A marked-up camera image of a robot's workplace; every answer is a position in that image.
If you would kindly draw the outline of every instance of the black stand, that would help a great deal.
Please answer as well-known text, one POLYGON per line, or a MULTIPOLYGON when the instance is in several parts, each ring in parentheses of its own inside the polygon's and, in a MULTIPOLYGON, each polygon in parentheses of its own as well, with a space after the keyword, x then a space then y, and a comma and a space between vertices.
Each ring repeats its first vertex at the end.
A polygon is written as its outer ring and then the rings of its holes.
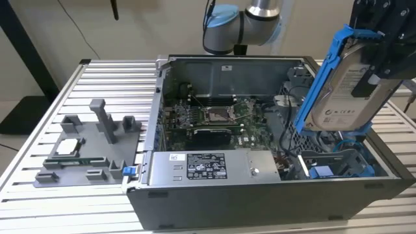
POLYGON ((0 0, 0 27, 45 95, 24 97, 0 123, 0 134, 27 135, 53 102, 59 88, 8 0, 0 0))
POLYGON ((247 55, 247 45, 233 46, 233 55, 247 55))

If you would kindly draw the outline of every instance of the open computer tower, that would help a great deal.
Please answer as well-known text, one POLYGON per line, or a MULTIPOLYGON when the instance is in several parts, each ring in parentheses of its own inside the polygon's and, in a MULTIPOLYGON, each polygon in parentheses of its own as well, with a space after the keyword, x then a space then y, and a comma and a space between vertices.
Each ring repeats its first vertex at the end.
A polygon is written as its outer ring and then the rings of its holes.
POLYGON ((125 183, 145 229, 349 219, 415 183, 372 130, 297 134, 317 69, 309 57, 159 64, 144 158, 125 183))

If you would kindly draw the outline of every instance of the green circuit board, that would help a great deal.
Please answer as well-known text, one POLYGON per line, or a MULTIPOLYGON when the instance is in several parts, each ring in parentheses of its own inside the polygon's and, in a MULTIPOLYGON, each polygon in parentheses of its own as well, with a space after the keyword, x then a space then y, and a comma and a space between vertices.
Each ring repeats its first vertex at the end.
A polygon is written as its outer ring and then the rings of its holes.
POLYGON ((260 105, 253 99, 239 98, 231 106, 191 106, 181 102, 165 108, 164 112, 167 149, 171 151, 189 150, 187 145, 195 131, 201 129, 231 131, 229 144, 221 145, 217 150, 277 148, 260 105))

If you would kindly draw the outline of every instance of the aluminum extrusion table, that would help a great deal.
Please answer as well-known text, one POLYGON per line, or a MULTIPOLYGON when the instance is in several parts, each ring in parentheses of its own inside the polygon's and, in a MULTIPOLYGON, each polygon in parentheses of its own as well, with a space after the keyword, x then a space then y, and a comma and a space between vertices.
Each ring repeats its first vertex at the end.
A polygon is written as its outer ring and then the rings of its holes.
MULTIPOLYGON (((155 70, 156 62, 151 60, 93 60, 77 67, 0 177, 0 234, 152 233, 141 228, 121 185, 35 188, 31 183, 57 141, 64 115, 77 114, 81 121, 97 121, 88 108, 92 98, 105 98, 105 111, 115 120, 133 115, 143 121, 136 154, 136 160, 141 159, 155 70)), ((375 117, 372 128, 416 176, 416 124, 391 102, 375 117)), ((300 232, 416 233, 416 185, 395 199, 373 202, 348 221, 184 231, 188 234, 300 232)))

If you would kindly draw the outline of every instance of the cable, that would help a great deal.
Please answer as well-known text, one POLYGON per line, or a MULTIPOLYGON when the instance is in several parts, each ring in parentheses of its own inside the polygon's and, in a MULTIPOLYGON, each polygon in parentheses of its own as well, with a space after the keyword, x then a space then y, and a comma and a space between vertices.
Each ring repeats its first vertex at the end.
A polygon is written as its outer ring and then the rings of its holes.
POLYGON ((287 92, 287 101, 288 101, 288 112, 287 112, 287 118, 285 118, 285 128, 284 128, 284 131, 281 132, 280 134, 280 138, 279 138, 279 146, 280 148, 283 149, 284 153, 287 155, 291 155, 293 157, 296 157, 296 155, 291 152, 291 149, 285 149, 284 146, 283 146, 283 139, 284 139, 284 136, 287 134, 287 131, 288 131, 288 127, 289 127, 289 122, 291 122, 291 119, 292 119, 292 102, 291 102, 291 98, 289 96, 292 96, 291 92, 295 88, 308 88, 308 86, 303 86, 303 85, 296 85, 293 86, 288 92, 287 92))
POLYGON ((320 146, 323 146, 323 144, 320 143, 320 135, 321 135, 323 131, 319 131, 316 133, 316 142, 319 143, 320 146))
POLYGON ((355 143, 356 145, 359 145, 361 148, 364 148, 364 146, 356 141, 356 140, 351 140, 351 139, 345 139, 341 140, 337 145, 335 146, 332 152, 336 152, 339 150, 339 147, 341 146, 343 143, 355 143))
POLYGON ((411 107, 411 103, 408 102, 408 104, 405 105, 403 113, 407 113, 407 111, 409 110, 409 107, 411 107))
POLYGON ((0 146, 3 146, 4 148, 11 149, 11 150, 13 150, 13 151, 19 152, 19 150, 17 150, 17 149, 15 149, 13 147, 9 147, 9 146, 3 145, 3 144, 0 144, 0 146))
POLYGON ((65 9, 63 3, 60 2, 60 0, 57 0, 57 3, 59 3, 59 5, 60 5, 60 7, 63 8, 63 10, 64 10, 64 12, 65 12, 68 18, 71 19, 73 25, 76 26, 77 31, 79 31, 79 33, 80 33, 80 35, 81 35, 81 37, 83 37, 83 39, 84 39, 84 42, 87 43, 89 49, 91 49, 92 52, 96 54, 97 58, 101 59, 100 56, 99 56, 99 54, 97 54, 97 52, 95 51, 95 49, 92 48, 91 44, 88 43, 87 38, 85 38, 85 36, 84 36, 84 33, 81 32, 81 30, 80 30, 80 28, 79 28, 79 25, 77 25, 77 23, 75 22, 73 18, 71 17, 71 15, 69 15, 69 13, 68 13, 68 11, 67 11, 67 9, 65 9))
POLYGON ((209 20, 209 17, 212 16, 215 3, 216 3, 215 0, 212 0, 211 4, 209 4, 209 0, 207 0, 204 22, 203 22, 203 47, 204 49, 205 49, 205 32, 207 32, 207 27, 208 27, 208 20, 209 20))

